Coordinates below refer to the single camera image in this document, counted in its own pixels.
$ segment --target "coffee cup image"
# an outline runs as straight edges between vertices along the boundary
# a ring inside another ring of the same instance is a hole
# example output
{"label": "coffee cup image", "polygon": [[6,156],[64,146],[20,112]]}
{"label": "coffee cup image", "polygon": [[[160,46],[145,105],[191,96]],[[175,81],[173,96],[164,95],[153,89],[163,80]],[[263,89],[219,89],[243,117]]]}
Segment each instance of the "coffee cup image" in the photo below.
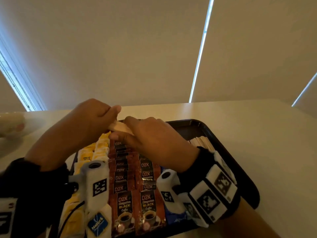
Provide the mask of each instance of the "coffee cup image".
{"label": "coffee cup image", "polygon": [[150,226],[153,226],[156,222],[156,212],[153,210],[149,210],[143,215],[144,223],[148,223]]}
{"label": "coffee cup image", "polygon": [[131,224],[132,214],[129,212],[122,213],[119,217],[119,223],[123,224],[125,228],[128,228]]}

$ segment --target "light strip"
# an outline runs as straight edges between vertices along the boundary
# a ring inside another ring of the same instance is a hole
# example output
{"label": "light strip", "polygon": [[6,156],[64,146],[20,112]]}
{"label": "light strip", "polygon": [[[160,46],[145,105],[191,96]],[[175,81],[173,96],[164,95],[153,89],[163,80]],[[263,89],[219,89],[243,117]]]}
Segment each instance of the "light strip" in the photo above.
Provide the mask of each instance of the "light strip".
{"label": "light strip", "polygon": [[210,15],[211,15],[211,10],[212,10],[212,5],[214,4],[214,0],[210,0],[209,1],[209,7],[208,7],[208,11],[207,11],[207,17],[206,17],[206,21],[205,21],[205,27],[204,27],[204,33],[203,33],[203,38],[200,44],[200,49],[199,49],[199,54],[198,54],[198,60],[197,60],[197,64],[196,64],[196,70],[195,70],[195,74],[194,74],[194,80],[193,80],[193,85],[192,85],[192,90],[191,90],[191,95],[189,96],[189,101],[188,103],[192,102],[192,98],[193,98],[193,94],[194,94],[194,89],[195,89],[195,84],[196,84],[196,78],[197,78],[197,74],[198,74],[198,69],[199,69],[199,65],[200,65],[200,59],[201,59],[201,55],[203,53],[203,48],[204,48],[204,44],[205,44],[205,39],[206,39],[206,35],[207,35],[207,29],[208,29],[208,25],[209,25],[209,19],[210,19]]}
{"label": "light strip", "polygon": [[312,77],[312,79],[309,81],[309,83],[306,85],[306,87],[303,89],[303,91],[300,93],[300,95],[297,97],[297,99],[295,100],[295,102],[292,104],[292,107],[294,107],[294,105],[296,104],[296,102],[299,100],[299,98],[302,96],[302,94],[306,91],[306,89],[308,88],[308,86],[313,82],[313,80],[315,79],[315,77],[317,76],[317,73]]}

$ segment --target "black tray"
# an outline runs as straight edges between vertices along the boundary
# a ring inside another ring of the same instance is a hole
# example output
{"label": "black tray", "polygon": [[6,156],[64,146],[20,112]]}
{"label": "black tray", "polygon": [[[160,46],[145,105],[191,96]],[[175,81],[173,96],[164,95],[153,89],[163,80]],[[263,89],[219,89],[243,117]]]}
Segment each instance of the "black tray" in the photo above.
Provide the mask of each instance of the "black tray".
{"label": "black tray", "polygon": [[[207,137],[215,150],[219,152],[224,159],[228,167],[234,173],[237,186],[239,188],[241,196],[251,205],[253,209],[256,209],[260,203],[260,194],[256,185],[252,182],[249,176],[244,172],[240,165],[235,161],[226,148],[220,143],[217,137],[211,132],[211,130],[203,122],[195,119],[169,121],[169,123],[184,139],[191,140],[195,137],[205,136]],[[77,154],[74,158],[73,165],[71,167],[71,174],[74,172],[74,163],[77,162]],[[173,225],[167,225],[162,229],[154,230],[153,232],[146,233],[138,236],[141,238],[146,237],[169,237],[179,233],[183,233],[192,229],[198,228],[196,224],[191,220],[184,220],[180,223]],[[135,234],[126,234],[120,236],[120,238],[135,237]]]}

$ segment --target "forearm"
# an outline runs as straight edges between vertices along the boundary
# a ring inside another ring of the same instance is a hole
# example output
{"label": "forearm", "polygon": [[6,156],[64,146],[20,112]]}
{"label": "forearm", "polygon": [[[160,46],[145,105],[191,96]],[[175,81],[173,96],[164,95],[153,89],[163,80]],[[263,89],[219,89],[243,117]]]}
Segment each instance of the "forearm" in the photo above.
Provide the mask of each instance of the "forearm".
{"label": "forearm", "polygon": [[243,198],[236,212],[227,219],[216,222],[216,226],[224,238],[279,238]]}

